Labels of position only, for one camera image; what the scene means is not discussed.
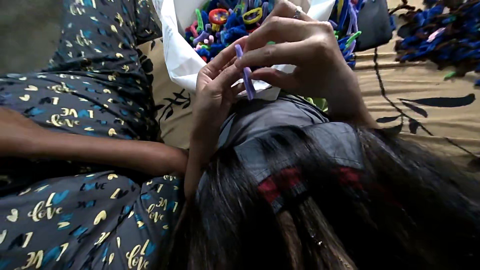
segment patterned dress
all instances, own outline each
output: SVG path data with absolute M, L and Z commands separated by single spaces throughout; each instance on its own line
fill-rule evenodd
M 44 128 L 151 140 L 151 79 L 136 46 L 159 36 L 146 0 L 64 0 L 43 72 L 0 76 L 0 106 Z M 0 162 L 0 270 L 155 269 L 181 211 L 180 179 L 88 163 Z

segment white plastic bag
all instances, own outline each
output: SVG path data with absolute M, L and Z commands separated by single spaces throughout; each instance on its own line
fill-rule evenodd
M 162 22 L 163 50 L 170 79 L 181 87 L 194 92 L 197 74 L 206 63 L 184 39 L 185 28 L 195 20 L 195 9 L 207 0 L 153 0 L 155 10 Z M 330 17 L 335 0 L 311 0 L 307 14 L 316 20 L 326 21 Z M 275 65 L 287 73 L 295 66 Z M 257 91 L 255 98 L 275 100 L 280 89 L 262 81 L 253 81 Z

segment floor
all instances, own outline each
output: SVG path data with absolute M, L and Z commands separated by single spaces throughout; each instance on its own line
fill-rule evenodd
M 46 67 L 60 37 L 62 0 L 0 0 L 0 74 Z

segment hair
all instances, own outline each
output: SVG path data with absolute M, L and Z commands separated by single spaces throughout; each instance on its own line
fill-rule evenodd
M 475 183 L 420 146 L 354 127 L 363 155 L 358 179 L 303 130 L 258 138 L 283 208 L 275 213 L 233 147 L 221 148 L 187 200 L 168 268 L 466 269 L 480 256 L 480 209 L 459 183 Z M 307 186 L 282 188 L 293 159 Z

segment beige bedsheet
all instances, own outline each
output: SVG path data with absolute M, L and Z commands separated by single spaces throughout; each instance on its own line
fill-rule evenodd
M 400 0 L 387 1 L 390 8 L 400 3 Z M 308 6 L 308 0 L 292 2 Z M 422 7 L 421 0 L 410 0 L 409 3 Z M 383 122 L 391 120 L 380 123 L 381 127 L 401 129 L 402 137 L 450 155 L 455 162 L 480 172 L 480 90 L 473 86 L 478 76 L 467 74 L 465 78 L 444 81 L 450 71 L 438 71 L 433 63 L 395 62 L 393 46 L 396 39 L 394 37 L 390 43 L 376 49 L 357 53 L 356 74 L 370 113 L 375 119 L 382 118 Z M 161 137 L 169 145 L 188 148 L 192 126 L 192 107 L 188 104 L 192 96 L 170 81 L 159 39 L 153 49 L 150 43 L 140 49 L 154 64 L 154 98 L 157 105 L 163 105 L 157 117 Z M 442 108 L 411 101 L 424 98 L 462 98 L 455 101 L 468 105 Z M 442 99 L 419 102 L 435 105 Z

